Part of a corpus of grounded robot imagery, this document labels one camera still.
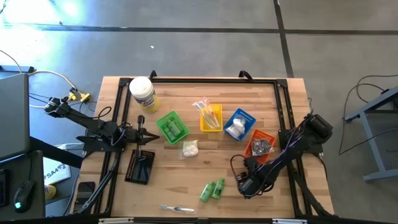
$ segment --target yellow plastic bin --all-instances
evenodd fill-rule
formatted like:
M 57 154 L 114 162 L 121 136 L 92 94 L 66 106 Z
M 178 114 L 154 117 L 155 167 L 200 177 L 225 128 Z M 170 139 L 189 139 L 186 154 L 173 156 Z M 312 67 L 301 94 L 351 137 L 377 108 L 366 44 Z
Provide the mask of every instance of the yellow plastic bin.
M 218 123 L 220 124 L 220 127 L 217 129 L 212 129 L 207 125 L 207 122 L 203 118 L 203 115 L 200 115 L 200 131 L 206 132 L 206 133 L 215 133 L 215 132 L 220 132 L 223 130 L 223 107 L 221 104 L 211 104 L 211 109 L 213 110 L 214 114 L 217 117 Z

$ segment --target wooden table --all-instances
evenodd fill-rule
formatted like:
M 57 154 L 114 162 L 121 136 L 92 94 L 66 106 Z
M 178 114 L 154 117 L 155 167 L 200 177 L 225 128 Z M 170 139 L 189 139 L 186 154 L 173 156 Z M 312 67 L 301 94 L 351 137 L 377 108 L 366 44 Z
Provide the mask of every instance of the wooden table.
M 106 107 L 114 106 L 120 77 L 104 77 L 96 106 L 96 114 Z M 292 102 L 295 123 L 299 124 L 308 112 L 307 93 L 301 78 L 287 79 Z M 274 89 L 266 84 L 230 84 L 230 83 L 155 83 L 160 107 L 153 114 L 144 113 L 134 99 L 130 102 L 127 121 L 136 126 L 137 115 L 145 116 L 144 127 L 151 133 L 160 135 L 160 139 L 143 146 L 143 150 L 156 152 L 154 166 L 148 185 L 133 184 L 124 181 L 132 150 L 129 144 L 122 154 L 118 180 L 112 209 L 113 217 L 192 217 L 182 213 L 161 210 L 159 205 L 195 208 L 195 217 L 241 217 L 241 218 L 292 218 L 294 217 L 292 198 L 286 168 L 283 169 L 275 187 L 262 196 L 250 200 L 243 199 L 238 193 L 229 160 L 235 154 L 242 154 L 254 131 L 259 129 L 277 138 L 279 128 L 275 104 Z M 203 133 L 200 131 L 199 112 L 192 103 L 206 96 L 211 103 L 223 105 L 223 122 L 227 122 L 238 108 L 242 108 L 257 121 L 244 141 L 238 142 L 225 134 Z M 170 145 L 156 121 L 170 111 L 176 111 L 190 130 L 184 140 L 198 140 L 199 154 L 196 157 L 181 159 L 178 144 Z M 104 120 L 111 120 L 111 115 Z M 278 138 L 274 145 L 279 152 Z M 104 153 L 95 152 L 83 161 L 79 182 L 94 181 L 98 184 Z M 321 162 L 314 155 L 303 157 L 307 184 L 324 208 L 333 213 L 328 184 Z M 237 172 L 243 168 L 241 158 L 236 158 L 234 166 Z M 203 188 L 209 181 L 225 178 L 225 188 L 219 200 L 209 199 L 207 203 L 199 200 Z M 108 187 L 104 191 L 102 209 L 105 207 Z M 302 194 L 298 192 L 300 208 L 304 211 Z

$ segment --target blue plastic bin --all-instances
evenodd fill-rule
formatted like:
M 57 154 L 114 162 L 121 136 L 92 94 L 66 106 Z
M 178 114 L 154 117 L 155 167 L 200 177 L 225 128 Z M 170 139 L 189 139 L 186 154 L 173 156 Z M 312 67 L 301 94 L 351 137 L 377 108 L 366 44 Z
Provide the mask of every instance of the blue plastic bin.
M 241 108 L 238 108 L 234 115 L 232 115 L 232 117 L 228 120 L 228 122 L 224 125 L 224 131 L 230 127 L 233 123 L 233 119 L 236 115 L 241 115 L 245 120 L 245 124 L 244 124 L 244 134 L 241 135 L 240 138 L 235 138 L 238 141 L 242 141 L 244 139 L 244 137 L 247 135 L 247 133 L 250 131 L 251 127 L 253 127 L 254 123 L 256 122 L 256 119 L 253 118 L 250 114 L 246 113 L 244 110 L 242 110 Z

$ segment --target orange plastic bin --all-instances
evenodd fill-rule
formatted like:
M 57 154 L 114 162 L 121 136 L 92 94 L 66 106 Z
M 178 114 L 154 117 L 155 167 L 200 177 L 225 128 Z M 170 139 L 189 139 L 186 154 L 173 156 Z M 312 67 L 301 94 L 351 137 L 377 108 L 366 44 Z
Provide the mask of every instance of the orange plastic bin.
M 253 142 L 253 139 L 255 139 L 255 138 L 256 138 L 256 139 L 266 139 L 266 140 L 268 140 L 268 141 L 271 143 L 271 147 L 274 146 L 275 137 L 270 136 L 269 134 L 267 134 L 267 133 L 265 133 L 265 132 L 262 132 L 262 131 L 260 131 L 260 130 L 255 129 L 255 130 L 254 130 L 254 133 L 253 133 L 253 136 L 251 136 L 251 139 L 250 139 L 250 141 L 249 141 L 249 144 L 248 144 L 248 146 L 246 147 L 246 150 L 244 151 L 244 156 L 245 156 L 246 158 L 252 156 L 252 153 L 251 153 L 251 143 Z M 267 162 L 267 160 L 268 160 L 268 157 L 269 157 L 269 153 L 267 153 L 267 154 L 265 154 L 265 155 L 259 157 L 257 161 L 258 161 L 259 163 L 261 163 L 261 164 L 265 164 L 265 163 Z

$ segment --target concrete floor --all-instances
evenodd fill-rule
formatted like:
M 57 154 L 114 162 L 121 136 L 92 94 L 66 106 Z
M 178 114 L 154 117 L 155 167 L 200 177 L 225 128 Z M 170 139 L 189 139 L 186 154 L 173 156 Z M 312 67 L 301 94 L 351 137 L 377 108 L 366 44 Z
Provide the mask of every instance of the concrete floor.
M 81 26 L 278 28 L 272 0 L 32 2 L 10 0 L 0 19 L 39 24 L 61 21 Z M 279 2 L 286 29 L 396 30 L 398 26 L 395 13 L 398 2 L 393 0 Z M 162 76 L 235 77 L 245 69 L 254 77 L 287 76 L 279 34 L 60 32 L 15 27 L 0 29 L 0 36 L 1 49 L 21 65 L 65 74 L 80 90 L 90 92 L 93 100 L 105 75 L 149 75 L 156 70 Z M 338 155 L 346 95 L 365 75 L 397 73 L 396 37 L 295 34 L 286 37 L 294 77 L 304 78 L 315 112 L 335 127 L 334 135 L 323 148 L 331 199 L 335 213 L 341 217 L 398 220 L 398 178 L 370 184 L 362 180 L 364 174 L 377 169 L 368 144 Z M 0 63 L 12 61 L 0 55 Z M 397 79 L 370 78 L 367 82 L 391 88 L 396 86 Z M 33 93 L 64 96 L 68 89 L 67 83 L 53 75 L 41 74 L 30 79 Z M 361 94 L 370 100 L 380 92 L 365 86 Z M 347 111 L 362 105 L 352 94 Z M 92 114 L 86 108 L 83 112 Z M 51 118 L 33 108 L 30 128 L 33 137 L 50 144 L 77 142 L 75 136 L 84 133 L 77 124 Z M 352 122 L 346 126 L 343 149 L 363 139 L 361 124 Z M 65 204 L 63 200 L 47 206 L 47 215 L 59 215 Z

